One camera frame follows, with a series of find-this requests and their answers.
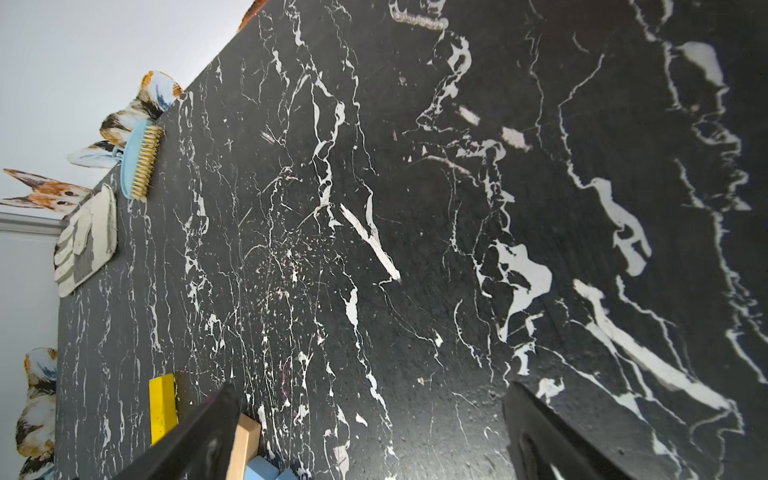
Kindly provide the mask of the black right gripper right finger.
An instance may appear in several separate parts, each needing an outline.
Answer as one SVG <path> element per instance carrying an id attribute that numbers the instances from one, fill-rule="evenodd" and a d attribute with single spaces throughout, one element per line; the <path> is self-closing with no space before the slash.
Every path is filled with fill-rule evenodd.
<path id="1" fill-rule="evenodd" d="M 511 384 L 502 404 L 518 479 L 628 479 L 624 470 L 571 428 L 525 385 Z"/>

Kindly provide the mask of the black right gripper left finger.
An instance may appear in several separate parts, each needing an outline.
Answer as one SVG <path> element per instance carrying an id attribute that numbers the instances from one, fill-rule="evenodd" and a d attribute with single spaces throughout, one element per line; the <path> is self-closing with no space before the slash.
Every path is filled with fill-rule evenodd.
<path id="1" fill-rule="evenodd" d="M 239 397 L 226 383 L 118 479 L 224 479 L 240 415 Z"/>

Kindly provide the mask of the small light blue block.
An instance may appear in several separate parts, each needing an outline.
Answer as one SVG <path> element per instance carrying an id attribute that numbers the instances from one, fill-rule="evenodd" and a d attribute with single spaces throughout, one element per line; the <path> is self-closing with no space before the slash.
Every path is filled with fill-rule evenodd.
<path id="1" fill-rule="evenodd" d="M 295 475 L 295 473 L 291 469 L 286 469 L 282 471 L 275 480 L 298 480 L 298 477 Z"/>

